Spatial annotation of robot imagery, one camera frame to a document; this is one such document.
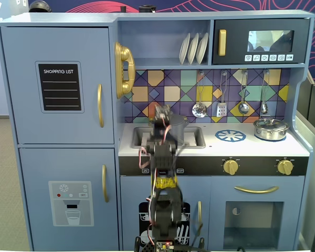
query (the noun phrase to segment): ice dispenser panel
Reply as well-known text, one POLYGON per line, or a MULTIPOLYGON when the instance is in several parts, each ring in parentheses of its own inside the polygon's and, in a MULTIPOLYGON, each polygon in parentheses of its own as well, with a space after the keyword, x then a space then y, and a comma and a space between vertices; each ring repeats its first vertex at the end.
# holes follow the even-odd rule
POLYGON ((54 226, 93 226, 89 181, 49 181, 54 226))

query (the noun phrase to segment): control knob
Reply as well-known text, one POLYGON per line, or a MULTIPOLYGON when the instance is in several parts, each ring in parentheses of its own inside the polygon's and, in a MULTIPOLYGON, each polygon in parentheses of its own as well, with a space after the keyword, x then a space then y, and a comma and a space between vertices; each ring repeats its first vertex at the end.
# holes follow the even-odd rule
POLYGON ((290 175, 293 170, 293 164, 289 160, 281 160, 278 163, 278 171, 285 175, 290 175))
POLYGON ((230 175, 234 175, 238 170, 238 163, 235 160, 226 160, 223 164, 224 171, 230 175))

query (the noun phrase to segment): colorful tile backsplash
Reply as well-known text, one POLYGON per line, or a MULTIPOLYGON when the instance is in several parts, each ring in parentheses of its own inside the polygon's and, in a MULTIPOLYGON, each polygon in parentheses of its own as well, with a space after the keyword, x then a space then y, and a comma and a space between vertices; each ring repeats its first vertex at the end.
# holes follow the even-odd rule
MULTIPOLYGON (((124 102, 124 116, 126 122, 148 122, 154 116, 156 104, 169 104, 174 113, 185 115, 189 122, 254 122, 259 119, 261 85, 263 83, 262 69, 248 69, 245 101, 249 105, 249 112, 241 114, 238 105, 241 101, 241 69, 227 71, 227 88, 224 101, 227 103, 226 117, 216 117, 217 104, 221 102, 222 92, 220 70, 204 70, 204 76, 197 76, 197 70, 146 70, 137 71, 132 92, 126 94, 124 102), (192 114, 193 105, 199 101, 202 91, 202 102, 207 106, 207 116, 196 118, 192 114)), ((290 69, 271 69, 266 91, 268 99, 268 114, 277 119, 283 119, 287 102, 290 69)), ((223 77, 222 90, 225 89, 223 77)))

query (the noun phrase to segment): gold door handle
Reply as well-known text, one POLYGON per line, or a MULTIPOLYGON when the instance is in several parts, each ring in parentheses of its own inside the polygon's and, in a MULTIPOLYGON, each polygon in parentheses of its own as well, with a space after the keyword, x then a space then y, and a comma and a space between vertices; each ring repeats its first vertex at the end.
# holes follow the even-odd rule
POLYGON ((262 190, 262 191, 256 191, 256 190, 250 190, 250 189, 246 189, 244 187, 241 186, 235 186, 235 189, 238 191, 242 191, 244 193, 256 193, 256 194, 262 194, 262 193, 272 193, 275 192, 277 189, 279 189, 278 186, 273 186, 267 190, 262 190))
POLYGON ((198 229, 197 229, 196 236, 199 236, 201 234, 201 229, 203 227, 203 222, 202 222, 202 202, 198 201, 197 202, 197 206, 198 206, 198 229))
POLYGON ((135 63, 132 52, 126 46, 115 44, 115 79, 117 82, 117 98, 131 92, 135 80, 135 63), (124 66, 123 62, 128 62, 128 80, 124 80, 124 66))
POLYGON ((102 182, 103 182, 104 200, 107 203, 109 201, 109 197, 107 196, 107 190, 106 190, 106 165, 104 164, 103 164, 103 171, 102 171, 102 182))
POLYGON ((104 119, 103 119, 103 111, 101 109, 101 84, 98 85, 98 116, 99 116, 99 124, 102 128, 104 128, 104 119))
POLYGON ((202 223, 202 202, 198 201, 197 205, 198 205, 198 223, 201 224, 202 223))
POLYGON ((226 30, 219 30, 218 55, 225 56, 226 51, 226 30))

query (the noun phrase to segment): play kitchen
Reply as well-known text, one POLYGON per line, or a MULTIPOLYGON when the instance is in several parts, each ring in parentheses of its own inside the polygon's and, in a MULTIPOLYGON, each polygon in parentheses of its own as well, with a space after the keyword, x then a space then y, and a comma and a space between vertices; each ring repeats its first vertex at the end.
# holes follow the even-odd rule
POLYGON ((191 245, 203 223, 208 250, 296 250, 313 152, 295 113, 313 23, 299 10, 0 22, 31 250, 150 242, 153 174, 139 151, 156 109, 171 112, 178 146, 177 241, 191 245))

